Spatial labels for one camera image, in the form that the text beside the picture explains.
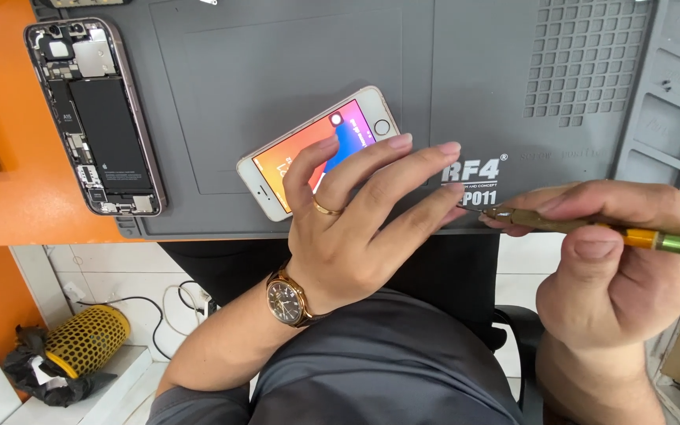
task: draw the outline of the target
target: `gold ring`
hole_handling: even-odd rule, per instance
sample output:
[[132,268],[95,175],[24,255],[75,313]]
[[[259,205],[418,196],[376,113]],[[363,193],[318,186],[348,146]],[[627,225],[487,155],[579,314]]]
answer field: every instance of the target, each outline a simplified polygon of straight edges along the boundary
[[332,211],[331,209],[322,207],[318,202],[316,202],[316,197],[314,197],[314,208],[316,208],[316,211],[319,211],[326,216],[339,216],[342,214],[343,210],[345,210],[345,208],[343,208],[340,211]]

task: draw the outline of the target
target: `screwdriver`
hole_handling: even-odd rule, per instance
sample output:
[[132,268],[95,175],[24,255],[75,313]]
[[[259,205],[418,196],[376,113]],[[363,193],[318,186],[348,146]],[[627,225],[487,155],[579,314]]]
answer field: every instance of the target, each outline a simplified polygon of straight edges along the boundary
[[680,255],[680,235],[673,235],[664,231],[627,227],[623,225],[609,225],[607,223],[596,222],[584,218],[566,221],[548,220],[547,218],[543,218],[537,211],[531,211],[529,209],[509,207],[473,209],[461,204],[458,205],[458,208],[482,213],[498,222],[512,225],[524,225],[538,230],[554,231],[558,233],[571,233],[579,227],[589,225],[608,227],[623,236],[623,243],[625,245]]

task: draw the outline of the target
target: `smartphone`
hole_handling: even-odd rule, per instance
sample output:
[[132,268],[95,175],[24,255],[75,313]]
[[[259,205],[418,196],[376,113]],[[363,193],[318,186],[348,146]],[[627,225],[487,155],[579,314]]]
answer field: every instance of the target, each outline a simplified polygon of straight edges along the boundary
[[117,28],[49,21],[27,26],[25,44],[89,210],[158,216],[166,197]]
[[309,180],[316,193],[326,173],[343,159],[379,140],[399,134],[382,92],[368,86],[278,140],[246,155],[238,162],[237,170],[267,217],[280,222],[292,216],[283,177],[303,148],[332,135],[340,140],[335,157],[316,168]]

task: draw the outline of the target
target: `iphone lock screen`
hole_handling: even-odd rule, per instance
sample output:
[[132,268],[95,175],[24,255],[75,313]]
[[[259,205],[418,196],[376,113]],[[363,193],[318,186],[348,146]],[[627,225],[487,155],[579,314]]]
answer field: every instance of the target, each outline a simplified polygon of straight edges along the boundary
[[286,213],[290,213],[291,210],[285,199],[283,177],[290,168],[290,164],[303,148],[332,135],[338,136],[340,148],[334,157],[317,167],[311,176],[309,185],[316,192],[316,188],[319,187],[326,173],[335,168],[343,159],[375,142],[369,124],[355,100],[346,103],[335,112],[322,117],[253,158],[254,164],[259,168],[261,175],[264,176]]

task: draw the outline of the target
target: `gray shirt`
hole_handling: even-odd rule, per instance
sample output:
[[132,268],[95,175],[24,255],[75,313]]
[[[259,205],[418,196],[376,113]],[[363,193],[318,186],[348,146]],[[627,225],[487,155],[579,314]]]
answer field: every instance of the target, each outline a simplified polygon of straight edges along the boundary
[[456,319],[382,289],[282,346],[248,386],[174,388],[148,425],[523,423],[484,343]]

